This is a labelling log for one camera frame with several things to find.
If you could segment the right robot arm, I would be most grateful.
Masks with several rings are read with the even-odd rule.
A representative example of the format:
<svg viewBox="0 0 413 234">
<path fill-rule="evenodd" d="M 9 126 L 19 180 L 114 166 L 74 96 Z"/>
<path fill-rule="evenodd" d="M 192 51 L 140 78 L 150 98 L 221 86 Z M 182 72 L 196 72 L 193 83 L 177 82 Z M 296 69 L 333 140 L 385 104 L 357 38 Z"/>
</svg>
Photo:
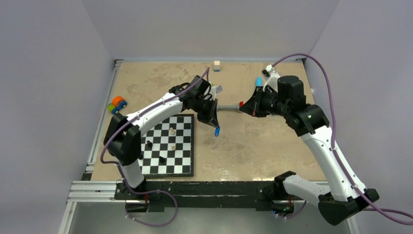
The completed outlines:
<svg viewBox="0 0 413 234">
<path fill-rule="evenodd" d="M 278 115 L 306 144 L 322 169 L 328 185 L 318 185 L 288 171 L 274 179 L 269 198 L 295 195 L 318 207 L 322 217 L 337 225 L 379 199 L 375 189 L 366 188 L 356 176 L 337 143 L 324 111 L 309 104 L 303 82 L 297 76 L 283 76 L 277 88 L 256 87 L 240 111 L 252 117 Z"/>
</svg>

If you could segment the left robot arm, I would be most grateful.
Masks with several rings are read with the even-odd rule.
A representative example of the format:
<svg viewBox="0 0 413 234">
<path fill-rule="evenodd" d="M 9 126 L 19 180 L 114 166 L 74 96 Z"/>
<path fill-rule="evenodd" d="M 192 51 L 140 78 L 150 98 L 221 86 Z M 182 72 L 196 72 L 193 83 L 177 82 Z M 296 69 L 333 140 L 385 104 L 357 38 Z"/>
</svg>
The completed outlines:
<svg viewBox="0 0 413 234">
<path fill-rule="evenodd" d="M 142 136 L 163 120 L 184 110 L 193 110 L 199 122 L 218 129 L 218 100 L 213 89 L 203 76 L 195 76 L 188 87 L 174 86 L 142 110 L 126 116 L 120 113 L 112 116 L 101 155 L 109 152 L 116 158 L 114 164 L 128 183 L 126 193 L 132 199 L 140 199 L 145 194 L 146 179 L 139 165 Z"/>
</svg>

